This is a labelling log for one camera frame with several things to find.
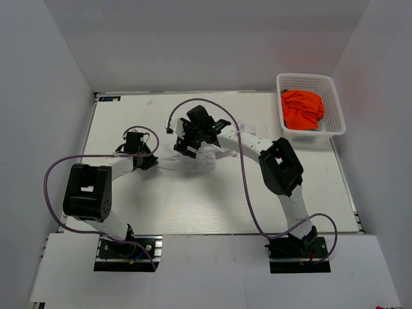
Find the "orange t shirt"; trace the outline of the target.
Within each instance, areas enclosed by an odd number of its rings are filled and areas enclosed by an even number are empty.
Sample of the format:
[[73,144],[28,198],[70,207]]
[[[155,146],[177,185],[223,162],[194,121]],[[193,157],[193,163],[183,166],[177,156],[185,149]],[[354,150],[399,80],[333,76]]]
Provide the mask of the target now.
[[298,89],[281,94],[281,107],[284,124],[291,130],[317,130],[325,114],[321,96]]

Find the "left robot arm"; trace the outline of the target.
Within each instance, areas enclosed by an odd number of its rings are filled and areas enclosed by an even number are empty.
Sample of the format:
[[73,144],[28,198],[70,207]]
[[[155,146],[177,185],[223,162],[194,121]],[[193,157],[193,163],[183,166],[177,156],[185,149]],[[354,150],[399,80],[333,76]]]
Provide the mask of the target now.
[[107,239],[115,238],[113,247],[123,257],[135,252],[136,241],[131,226],[112,211],[112,182],[137,169],[146,171],[158,164],[144,137],[138,131],[128,132],[114,157],[98,166],[73,165],[63,201],[65,215],[87,223]]

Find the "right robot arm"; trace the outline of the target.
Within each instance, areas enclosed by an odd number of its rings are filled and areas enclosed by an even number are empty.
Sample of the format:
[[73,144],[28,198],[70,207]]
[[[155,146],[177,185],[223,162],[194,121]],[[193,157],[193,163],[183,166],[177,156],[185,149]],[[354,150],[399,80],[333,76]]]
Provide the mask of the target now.
[[259,138],[242,131],[234,119],[215,121],[203,106],[192,108],[187,112],[187,118],[169,118],[166,131],[177,136],[173,149],[189,158],[196,158],[202,144],[238,153],[243,178],[244,158],[257,163],[264,184],[281,203],[292,252],[304,257],[314,249],[317,230],[309,219],[303,200],[303,166],[287,139],[271,141]]

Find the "white t shirt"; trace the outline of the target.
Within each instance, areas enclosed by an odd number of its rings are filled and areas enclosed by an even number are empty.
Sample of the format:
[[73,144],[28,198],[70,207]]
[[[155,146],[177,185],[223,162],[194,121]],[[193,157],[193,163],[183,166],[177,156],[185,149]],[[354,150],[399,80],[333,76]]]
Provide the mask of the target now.
[[170,171],[207,173],[216,165],[216,155],[231,155],[249,157],[257,160],[262,139],[248,132],[240,131],[235,126],[229,126],[217,135],[217,144],[202,142],[195,157],[185,156],[173,149],[174,142],[170,141],[159,148],[158,167]]

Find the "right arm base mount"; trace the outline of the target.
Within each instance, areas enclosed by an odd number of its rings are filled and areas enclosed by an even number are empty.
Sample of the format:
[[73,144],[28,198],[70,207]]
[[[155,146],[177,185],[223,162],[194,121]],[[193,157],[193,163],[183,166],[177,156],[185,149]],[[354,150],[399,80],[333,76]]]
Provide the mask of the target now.
[[265,248],[271,274],[321,274],[330,273],[328,249],[324,237],[317,237],[306,251],[289,238],[270,240]]

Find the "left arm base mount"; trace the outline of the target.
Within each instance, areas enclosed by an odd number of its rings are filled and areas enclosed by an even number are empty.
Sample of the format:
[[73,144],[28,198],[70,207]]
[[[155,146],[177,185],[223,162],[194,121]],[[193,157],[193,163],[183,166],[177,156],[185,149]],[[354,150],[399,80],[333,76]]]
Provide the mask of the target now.
[[[162,255],[162,236],[135,236],[151,256],[155,267]],[[93,267],[94,272],[154,272],[149,258],[136,245],[120,244],[100,238]]]

